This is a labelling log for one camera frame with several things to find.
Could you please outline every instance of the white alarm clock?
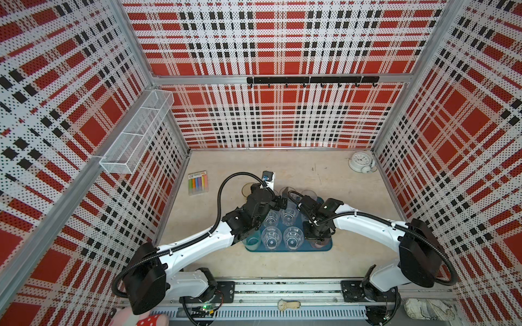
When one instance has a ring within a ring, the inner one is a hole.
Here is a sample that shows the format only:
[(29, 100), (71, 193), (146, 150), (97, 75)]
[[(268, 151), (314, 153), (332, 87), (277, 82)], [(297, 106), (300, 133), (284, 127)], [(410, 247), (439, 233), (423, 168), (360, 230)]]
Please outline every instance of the white alarm clock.
[(372, 173), (375, 168), (375, 159), (364, 152), (357, 152), (348, 159), (350, 168), (359, 173)]

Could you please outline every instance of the red and white plaid pattern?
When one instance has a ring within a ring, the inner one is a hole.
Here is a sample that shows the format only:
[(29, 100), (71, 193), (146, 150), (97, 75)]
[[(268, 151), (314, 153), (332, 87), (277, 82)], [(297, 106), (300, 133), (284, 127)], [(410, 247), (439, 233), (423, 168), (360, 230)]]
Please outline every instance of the red and white plaid pattern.
[[(0, 268), (142, 93), (106, 0), (0, 1)], [(181, 164), (163, 125), (134, 175), (101, 174), (0, 325), (106, 324), (110, 281), (153, 238)]]
[(476, 325), (522, 322), (522, 4), (466, 1), (379, 158)]
[(163, 86), (191, 148), (370, 148), (402, 84)]
[(409, 73), (446, 0), (123, 0), (152, 72)]

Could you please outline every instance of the wire mesh basket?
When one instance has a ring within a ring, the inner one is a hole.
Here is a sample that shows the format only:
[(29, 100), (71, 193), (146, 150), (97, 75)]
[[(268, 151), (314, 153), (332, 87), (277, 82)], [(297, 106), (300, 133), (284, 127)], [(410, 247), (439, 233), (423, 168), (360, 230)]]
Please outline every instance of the wire mesh basket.
[(173, 103), (172, 92), (153, 90), (100, 161), (103, 168), (108, 173), (134, 173)]

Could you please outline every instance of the mounting plate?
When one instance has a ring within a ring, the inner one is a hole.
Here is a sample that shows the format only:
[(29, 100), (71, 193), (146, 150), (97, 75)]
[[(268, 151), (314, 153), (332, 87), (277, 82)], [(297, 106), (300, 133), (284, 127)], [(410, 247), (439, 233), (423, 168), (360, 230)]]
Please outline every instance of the mounting plate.
[[(345, 302), (369, 301), (361, 287), (361, 281), (341, 281), (341, 291)], [(395, 302), (395, 289), (392, 288), (377, 296), (375, 302)]]
[[(223, 293), (223, 296), (224, 296), (223, 303), (224, 304), (230, 304), (230, 303), (234, 302), (235, 282), (232, 282), (232, 281), (219, 282), (218, 281), (217, 290), (219, 290)], [(197, 298), (186, 297), (185, 303), (201, 304), (202, 302), (200, 302)], [(208, 303), (212, 303), (212, 304), (221, 303), (221, 296), (215, 295)]]

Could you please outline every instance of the blue tray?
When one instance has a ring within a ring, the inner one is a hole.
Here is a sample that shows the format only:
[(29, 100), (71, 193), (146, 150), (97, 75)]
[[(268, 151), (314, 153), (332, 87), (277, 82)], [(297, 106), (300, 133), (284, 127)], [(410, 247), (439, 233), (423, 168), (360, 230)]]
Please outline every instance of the blue tray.
[[(297, 216), (297, 219), (295, 220), (295, 224), (294, 225), (291, 225), (291, 226), (295, 226), (295, 227), (298, 227), (301, 229), (301, 231), (303, 231), (303, 220), (301, 219), (301, 214), (299, 214)], [(279, 224), (277, 225), (277, 228), (279, 230), (281, 230), (281, 234), (284, 234), (284, 231), (289, 228), (289, 226), (286, 226), (284, 225), (282, 222), (281, 222), (281, 219), (279, 219)], [(259, 231), (261, 233), (263, 233), (263, 230), (265, 229), (264, 226), (261, 226), (261, 228), (259, 229)], [(259, 247), (257, 247), (256, 250), (250, 250), (248, 248), (246, 248), (246, 250), (248, 251), (251, 251), (251, 252), (283, 252), (283, 251), (286, 251), (286, 252), (296, 252), (296, 251), (329, 251), (332, 246), (334, 245), (333, 240), (330, 239), (330, 242), (327, 243), (324, 247), (322, 248), (314, 248), (312, 247), (312, 245), (310, 245), (310, 243), (305, 239), (305, 241), (303, 242), (303, 244), (297, 249), (297, 250), (289, 250), (288, 248), (286, 248), (284, 246), (284, 243), (281, 241), (281, 244), (274, 250), (268, 250), (265, 245), (263, 245), (263, 243), (259, 244)]]

